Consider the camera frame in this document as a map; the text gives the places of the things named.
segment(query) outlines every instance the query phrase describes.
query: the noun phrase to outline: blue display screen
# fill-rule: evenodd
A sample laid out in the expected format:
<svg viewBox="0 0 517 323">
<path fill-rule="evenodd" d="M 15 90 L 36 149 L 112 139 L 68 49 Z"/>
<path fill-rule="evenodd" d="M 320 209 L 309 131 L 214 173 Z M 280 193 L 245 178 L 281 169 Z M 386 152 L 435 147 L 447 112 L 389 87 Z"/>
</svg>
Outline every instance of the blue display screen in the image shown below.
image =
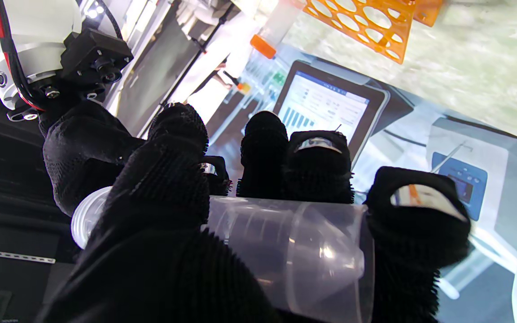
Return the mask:
<svg viewBox="0 0 517 323">
<path fill-rule="evenodd" d="M 474 186 L 470 183 L 464 182 L 459 178 L 456 178 L 455 176 L 448 175 L 448 177 L 454 180 L 460 201 L 470 204 L 470 200 L 472 199 L 472 188 L 474 188 Z"/>
<path fill-rule="evenodd" d="M 445 159 L 445 155 L 433 153 L 432 168 L 437 167 Z M 460 201 L 468 210 L 470 218 L 478 221 L 480 211 L 482 210 L 482 202 L 484 201 L 484 192 L 486 192 L 488 173 L 476 166 L 454 158 L 449 158 L 445 161 L 440 166 L 438 173 L 448 176 L 454 181 L 458 198 L 460 198 Z"/>
</svg>

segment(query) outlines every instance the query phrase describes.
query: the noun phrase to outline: screw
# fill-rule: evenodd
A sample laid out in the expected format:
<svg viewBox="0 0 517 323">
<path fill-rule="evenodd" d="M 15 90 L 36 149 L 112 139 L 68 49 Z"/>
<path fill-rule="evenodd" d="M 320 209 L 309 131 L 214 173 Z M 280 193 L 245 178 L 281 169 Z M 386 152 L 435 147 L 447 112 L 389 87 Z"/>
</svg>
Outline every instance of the screw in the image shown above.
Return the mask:
<svg viewBox="0 0 517 323">
<path fill-rule="evenodd" d="M 57 98 L 60 94 L 61 94 L 61 92 L 59 92 L 59 90 L 57 90 L 56 88 L 54 88 L 54 87 L 52 87 L 52 86 L 47 86 L 47 88 L 45 88 L 45 96 L 46 96 L 48 99 L 55 99 L 55 98 Z"/>
<path fill-rule="evenodd" d="M 5 73 L 0 72 L 0 87 L 5 87 L 7 85 L 7 76 Z"/>
<path fill-rule="evenodd" d="M 33 120 L 37 118 L 37 114 L 26 114 L 25 116 L 23 116 L 23 119 L 26 119 L 26 120 Z"/>
</svg>

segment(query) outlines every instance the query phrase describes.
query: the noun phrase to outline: black textured finger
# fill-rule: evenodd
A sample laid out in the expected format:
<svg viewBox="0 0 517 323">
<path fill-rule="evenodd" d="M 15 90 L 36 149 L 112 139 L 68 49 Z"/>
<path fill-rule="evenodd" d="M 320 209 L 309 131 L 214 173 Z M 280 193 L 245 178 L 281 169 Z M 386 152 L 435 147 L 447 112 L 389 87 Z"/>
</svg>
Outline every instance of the black textured finger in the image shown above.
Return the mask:
<svg viewBox="0 0 517 323">
<path fill-rule="evenodd" d="M 283 197 L 282 164 L 288 142 L 285 125 L 272 112 L 259 112 L 249 120 L 241 142 L 241 164 L 245 169 L 237 184 L 237 196 L 275 200 Z"/>
<path fill-rule="evenodd" d="M 203 173 L 209 182 L 209 193 L 212 196 L 228 196 L 232 188 L 232 180 L 228 178 L 226 164 L 221 156 L 205 156 L 201 160 Z"/>
<path fill-rule="evenodd" d="M 173 135 L 176 142 L 162 139 L 164 135 Z M 205 123 L 191 105 L 169 104 L 153 120 L 149 129 L 149 140 L 163 140 L 175 149 L 190 151 L 199 158 L 207 152 L 209 135 Z"/>
<path fill-rule="evenodd" d="M 286 151 L 286 200 L 352 204 L 351 158 L 346 137 L 334 131 L 299 131 Z"/>
<path fill-rule="evenodd" d="M 367 201 L 368 223 L 376 246 L 404 266 L 431 271 L 468 255 L 471 222 L 453 182 L 427 172 L 382 167 Z M 440 192 L 462 215 L 431 207 L 394 206 L 390 197 L 404 186 L 418 184 Z"/>
</svg>

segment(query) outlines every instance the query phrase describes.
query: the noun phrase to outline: black cable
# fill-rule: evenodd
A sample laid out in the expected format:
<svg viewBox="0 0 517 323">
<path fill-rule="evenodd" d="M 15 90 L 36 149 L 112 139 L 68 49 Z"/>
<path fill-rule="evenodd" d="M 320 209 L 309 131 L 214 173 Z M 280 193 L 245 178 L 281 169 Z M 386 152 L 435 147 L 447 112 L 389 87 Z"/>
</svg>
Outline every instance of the black cable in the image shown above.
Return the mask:
<svg viewBox="0 0 517 323">
<path fill-rule="evenodd" d="M 117 20 L 115 20 L 115 17 L 113 17 L 113 14 L 111 13 L 111 10 L 109 10 L 109 7 L 103 2 L 103 0 L 96 0 L 97 4 L 99 6 L 102 6 L 103 9 L 105 9 L 105 15 L 111 21 L 111 25 L 113 25 L 113 29 L 115 29 L 115 34 L 117 35 L 117 38 L 123 39 L 123 35 L 121 34 L 121 29 L 119 29 L 119 25 L 117 24 Z"/>
<path fill-rule="evenodd" d="M 396 133 L 392 133 L 386 129 L 384 129 L 384 132 L 388 135 L 391 135 L 392 137 L 396 138 L 396 139 L 400 139 L 402 141 L 406 141 L 407 143 L 411 143 L 411 144 L 414 144 L 414 145 L 418 145 L 420 147 L 426 147 L 425 144 L 423 143 L 419 143 L 418 141 L 413 141 L 412 139 L 408 139 L 408 138 L 404 138 L 402 137 L 401 135 L 397 135 Z"/>
<path fill-rule="evenodd" d="M 0 22 L 2 24 L 4 34 L 4 37 L 1 39 L 2 50 L 8 54 L 9 72 L 12 76 L 13 82 L 16 85 L 17 92 L 19 92 L 20 96 L 27 100 L 30 105 L 33 105 L 34 108 L 38 108 L 39 104 L 29 91 L 29 83 L 27 82 L 27 78 L 23 73 L 23 68 L 19 60 L 19 54 L 17 53 L 15 43 L 13 43 L 9 17 L 3 0 L 0 0 Z"/>
</svg>

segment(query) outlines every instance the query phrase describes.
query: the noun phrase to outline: robotic hand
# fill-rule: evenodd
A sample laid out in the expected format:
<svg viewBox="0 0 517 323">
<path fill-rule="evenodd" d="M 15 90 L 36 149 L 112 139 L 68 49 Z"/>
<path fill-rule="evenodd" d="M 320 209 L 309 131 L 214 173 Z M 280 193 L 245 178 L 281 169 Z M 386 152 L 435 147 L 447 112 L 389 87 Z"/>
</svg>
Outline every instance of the robotic hand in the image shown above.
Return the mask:
<svg viewBox="0 0 517 323">
<path fill-rule="evenodd" d="M 11 121 L 35 119 L 58 98 L 92 100 L 121 78 L 133 55 L 116 22 L 117 38 L 82 30 L 82 20 L 73 0 L 0 0 L 0 99 Z"/>
<path fill-rule="evenodd" d="M 111 186 L 129 156 L 144 143 L 98 104 L 82 101 L 41 114 L 43 158 L 53 197 L 72 216 L 88 194 Z"/>
</svg>

